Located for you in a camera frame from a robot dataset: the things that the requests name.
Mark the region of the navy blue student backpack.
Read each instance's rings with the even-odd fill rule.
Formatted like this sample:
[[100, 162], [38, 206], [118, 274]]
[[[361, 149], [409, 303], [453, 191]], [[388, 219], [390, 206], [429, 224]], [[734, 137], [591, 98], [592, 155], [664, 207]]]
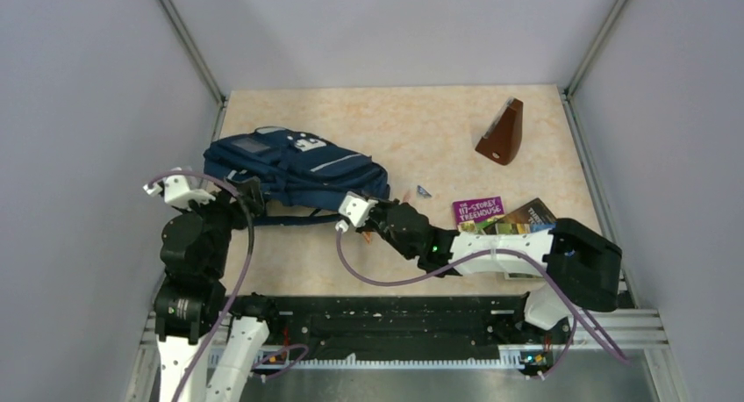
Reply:
[[390, 197], [388, 171], [360, 152], [316, 134], [259, 127], [216, 140], [204, 151], [204, 173], [231, 183], [256, 177], [266, 201], [311, 209], [305, 216], [257, 215], [256, 226], [310, 226], [336, 222], [348, 192]]

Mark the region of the purple treehouse book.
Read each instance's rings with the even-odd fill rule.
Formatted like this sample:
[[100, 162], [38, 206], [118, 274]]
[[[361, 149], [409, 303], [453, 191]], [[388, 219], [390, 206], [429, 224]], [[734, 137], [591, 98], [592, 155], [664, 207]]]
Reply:
[[501, 197], [484, 197], [452, 203], [455, 227], [460, 232], [484, 234], [484, 228], [505, 215]]

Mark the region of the green blue book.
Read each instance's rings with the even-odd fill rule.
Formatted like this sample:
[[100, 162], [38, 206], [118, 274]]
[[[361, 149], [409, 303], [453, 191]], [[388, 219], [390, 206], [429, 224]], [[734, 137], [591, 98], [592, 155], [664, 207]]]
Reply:
[[484, 251], [468, 261], [459, 264], [454, 270], [463, 276], [480, 273], [504, 273], [509, 278], [525, 276], [541, 277], [541, 273], [530, 263], [516, 255], [502, 254], [497, 249], [506, 249], [528, 255], [543, 269], [547, 263], [543, 261], [552, 247], [554, 236], [549, 233], [555, 224], [493, 224], [486, 227], [484, 234], [461, 232], [453, 241], [450, 248], [453, 254], [452, 262]]

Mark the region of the dark brown book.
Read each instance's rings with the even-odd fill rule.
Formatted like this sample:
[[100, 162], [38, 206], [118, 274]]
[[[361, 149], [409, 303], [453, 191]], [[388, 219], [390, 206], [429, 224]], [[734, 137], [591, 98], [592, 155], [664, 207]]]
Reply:
[[498, 223], [501, 224], [528, 224], [528, 225], [547, 225], [554, 224], [557, 217], [547, 207], [542, 199], [536, 197], [529, 202], [521, 205], [519, 208], [508, 212]]

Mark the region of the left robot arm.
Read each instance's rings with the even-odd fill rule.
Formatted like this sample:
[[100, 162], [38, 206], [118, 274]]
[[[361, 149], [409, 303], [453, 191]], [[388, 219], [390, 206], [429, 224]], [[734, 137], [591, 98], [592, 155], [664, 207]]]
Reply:
[[208, 192], [176, 175], [144, 187], [179, 212], [161, 231], [165, 279], [154, 299], [163, 401], [199, 401], [204, 395], [204, 353], [224, 311], [221, 279], [232, 233], [251, 230], [254, 216], [265, 212], [257, 178], [229, 186], [236, 191]]

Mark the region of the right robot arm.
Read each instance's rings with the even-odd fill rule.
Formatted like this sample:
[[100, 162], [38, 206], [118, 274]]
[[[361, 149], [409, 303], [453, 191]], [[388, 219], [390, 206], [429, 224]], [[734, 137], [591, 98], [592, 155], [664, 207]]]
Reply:
[[619, 306], [622, 250], [583, 223], [560, 218], [531, 233], [479, 234], [434, 226], [407, 203], [376, 202], [356, 227], [374, 232], [433, 276], [517, 273], [540, 276], [514, 319], [517, 336], [537, 342], [572, 307], [613, 312]]

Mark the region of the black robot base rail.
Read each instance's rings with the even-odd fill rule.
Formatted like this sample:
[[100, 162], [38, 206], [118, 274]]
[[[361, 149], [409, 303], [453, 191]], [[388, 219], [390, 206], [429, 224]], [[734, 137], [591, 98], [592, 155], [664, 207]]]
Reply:
[[268, 324], [269, 350], [291, 344], [308, 348], [305, 365], [424, 364], [518, 361], [564, 344], [569, 323], [543, 330], [528, 324], [522, 297], [266, 297], [236, 298], [234, 316]]

